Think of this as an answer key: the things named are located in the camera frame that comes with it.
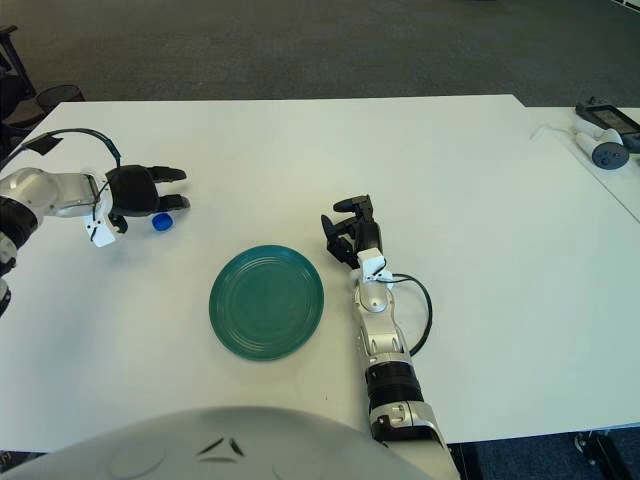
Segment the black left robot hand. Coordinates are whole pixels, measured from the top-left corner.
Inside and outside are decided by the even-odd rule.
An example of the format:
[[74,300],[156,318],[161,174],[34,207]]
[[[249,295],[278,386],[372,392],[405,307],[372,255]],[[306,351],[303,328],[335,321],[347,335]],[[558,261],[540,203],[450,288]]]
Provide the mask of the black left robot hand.
[[171,183],[187,178],[180,169],[164,166],[125,165],[107,173],[112,208],[108,215],[116,231],[128,229],[126,217],[146,217],[156,213],[184,210],[189,200],[181,194],[160,195],[158,183]]

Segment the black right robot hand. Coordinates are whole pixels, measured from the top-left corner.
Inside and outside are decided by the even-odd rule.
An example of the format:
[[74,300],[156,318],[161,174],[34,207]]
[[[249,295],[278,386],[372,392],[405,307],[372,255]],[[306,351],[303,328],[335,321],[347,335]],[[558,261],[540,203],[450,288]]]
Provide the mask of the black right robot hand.
[[320,217],[326,249],[336,260],[355,270],[359,268],[358,253],[372,248],[382,252],[381,231],[374,220],[373,205],[368,195],[341,200],[333,205],[333,210],[354,214],[336,224],[326,215]]

